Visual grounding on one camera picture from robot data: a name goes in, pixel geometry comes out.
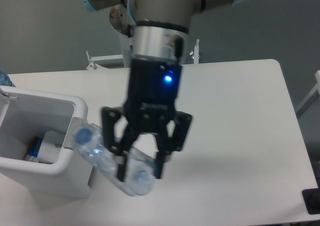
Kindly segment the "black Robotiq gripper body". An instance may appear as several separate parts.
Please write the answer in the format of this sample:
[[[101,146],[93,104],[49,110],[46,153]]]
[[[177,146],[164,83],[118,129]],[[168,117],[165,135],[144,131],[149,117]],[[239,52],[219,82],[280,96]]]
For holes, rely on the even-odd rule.
[[[123,109],[135,133],[158,133],[160,117],[165,123],[173,120],[182,68],[177,63],[131,60]]]

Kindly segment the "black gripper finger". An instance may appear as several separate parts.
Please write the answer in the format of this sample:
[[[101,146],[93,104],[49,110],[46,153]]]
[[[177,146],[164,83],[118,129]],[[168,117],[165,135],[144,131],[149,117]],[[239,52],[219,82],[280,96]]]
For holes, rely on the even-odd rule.
[[[168,162],[171,154],[183,149],[193,116],[182,111],[176,111],[173,117],[174,130],[172,136],[168,135],[167,124],[169,121],[161,115],[158,119],[158,132],[154,136],[158,152],[155,155],[153,174],[156,179],[162,178],[164,164]]]
[[[116,139],[114,133],[115,125],[122,116],[122,107],[103,107],[101,109],[103,144],[104,147],[113,154],[113,158],[117,163],[117,179],[121,182],[124,182],[126,177],[128,155],[133,143],[137,140],[139,133],[128,123],[123,131],[122,137],[119,140]]]

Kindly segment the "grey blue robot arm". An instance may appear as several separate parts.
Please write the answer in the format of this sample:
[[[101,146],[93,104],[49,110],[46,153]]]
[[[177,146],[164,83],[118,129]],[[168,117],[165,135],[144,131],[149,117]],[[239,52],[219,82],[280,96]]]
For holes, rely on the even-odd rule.
[[[122,107],[101,111],[105,147],[114,154],[116,176],[125,180],[128,153],[141,134],[157,144],[155,178],[175,151],[181,151],[192,116],[175,109],[191,18],[194,14],[244,0],[83,0],[89,10],[122,6],[132,24],[130,74]]]

